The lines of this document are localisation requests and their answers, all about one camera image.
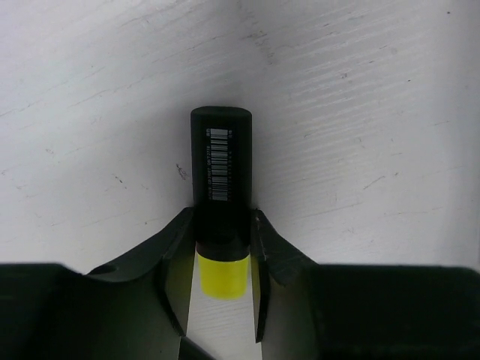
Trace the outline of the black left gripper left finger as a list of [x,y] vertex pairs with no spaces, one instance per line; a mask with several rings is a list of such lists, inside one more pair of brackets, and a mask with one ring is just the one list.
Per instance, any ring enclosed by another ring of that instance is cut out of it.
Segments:
[[80,274],[56,263],[1,265],[3,359],[207,359],[186,335],[193,215]]

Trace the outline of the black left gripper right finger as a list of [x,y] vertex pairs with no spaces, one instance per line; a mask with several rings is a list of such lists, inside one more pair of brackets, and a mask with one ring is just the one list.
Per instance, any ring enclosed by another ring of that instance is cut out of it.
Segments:
[[264,359],[477,359],[479,273],[328,265],[251,213],[256,341]]

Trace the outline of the yellow cap black highlighter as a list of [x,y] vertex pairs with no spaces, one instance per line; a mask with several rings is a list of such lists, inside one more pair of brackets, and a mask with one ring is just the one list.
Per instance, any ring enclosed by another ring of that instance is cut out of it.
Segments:
[[190,135],[200,286],[214,299],[238,299],[248,283],[252,115],[201,106],[190,113]]

